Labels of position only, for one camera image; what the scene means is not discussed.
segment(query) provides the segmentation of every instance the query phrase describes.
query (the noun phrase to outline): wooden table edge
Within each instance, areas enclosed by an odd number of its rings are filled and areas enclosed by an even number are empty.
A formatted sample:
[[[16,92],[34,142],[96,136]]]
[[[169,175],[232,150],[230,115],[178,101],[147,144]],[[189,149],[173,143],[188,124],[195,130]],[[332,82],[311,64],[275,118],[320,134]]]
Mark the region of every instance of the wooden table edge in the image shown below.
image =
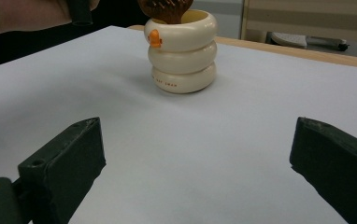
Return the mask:
[[[128,28],[138,31],[144,30],[143,25],[133,25],[133,26],[129,26]],[[336,63],[336,64],[357,67],[357,57],[348,56],[348,55],[319,52],[319,51],[308,50],[308,49],[288,48],[288,47],[269,45],[264,43],[251,42],[247,40],[239,40],[239,39],[220,37],[220,36],[216,36],[215,40],[219,44],[236,46],[240,48],[257,49],[257,50],[262,50],[272,53],[294,56],[298,58],[310,59],[319,62]]]

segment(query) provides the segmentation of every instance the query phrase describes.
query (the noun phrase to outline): stacked cups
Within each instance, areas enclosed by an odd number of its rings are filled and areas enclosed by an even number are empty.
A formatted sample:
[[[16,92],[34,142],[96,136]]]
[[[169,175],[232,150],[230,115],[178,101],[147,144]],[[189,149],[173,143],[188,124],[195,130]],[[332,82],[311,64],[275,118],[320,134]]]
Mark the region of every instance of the stacked cups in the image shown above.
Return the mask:
[[[144,35],[150,43],[149,60],[156,85],[173,93],[208,86],[216,76],[217,29],[213,15],[201,10],[185,12],[181,24],[149,20]]]

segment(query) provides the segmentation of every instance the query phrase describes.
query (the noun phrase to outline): person's hand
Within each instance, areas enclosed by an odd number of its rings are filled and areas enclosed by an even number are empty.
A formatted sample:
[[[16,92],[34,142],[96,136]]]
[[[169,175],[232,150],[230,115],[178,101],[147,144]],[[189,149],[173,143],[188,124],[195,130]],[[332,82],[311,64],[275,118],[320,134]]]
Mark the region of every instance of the person's hand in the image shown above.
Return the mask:
[[[90,9],[99,0],[90,0]],[[0,34],[35,31],[71,22],[65,0],[0,0]]]

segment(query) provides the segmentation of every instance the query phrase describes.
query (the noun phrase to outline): white table surface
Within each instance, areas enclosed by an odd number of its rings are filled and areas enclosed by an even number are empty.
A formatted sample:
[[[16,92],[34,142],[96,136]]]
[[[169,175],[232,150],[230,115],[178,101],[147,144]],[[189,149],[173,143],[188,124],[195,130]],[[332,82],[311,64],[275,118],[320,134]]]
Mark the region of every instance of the white table surface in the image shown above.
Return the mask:
[[[218,48],[216,80],[183,95],[117,27],[0,65],[0,176],[100,117],[107,166],[70,223],[345,223],[289,155],[298,117],[357,137],[357,68]]]

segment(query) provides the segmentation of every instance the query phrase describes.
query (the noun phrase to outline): white ring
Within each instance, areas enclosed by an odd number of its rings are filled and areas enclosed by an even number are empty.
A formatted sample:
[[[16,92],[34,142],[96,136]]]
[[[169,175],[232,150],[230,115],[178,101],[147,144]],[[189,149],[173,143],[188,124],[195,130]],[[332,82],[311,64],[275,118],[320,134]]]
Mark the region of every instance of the white ring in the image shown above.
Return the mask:
[[[151,31],[157,30],[161,41],[160,50],[188,51],[202,48],[216,36],[218,25],[213,15],[202,10],[188,10],[182,16],[182,24],[165,24],[150,19],[144,27],[149,41]]]
[[[149,60],[158,70],[171,74],[188,74],[201,71],[213,63],[217,45],[213,40],[205,47],[185,52],[167,52],[149,48]]]
[[[164,91],[173,93],[188,93],[200,91],[213,82],[216,77],[216,64],[192,74],[167,74],[152,67],[152,77],[156,85]]]

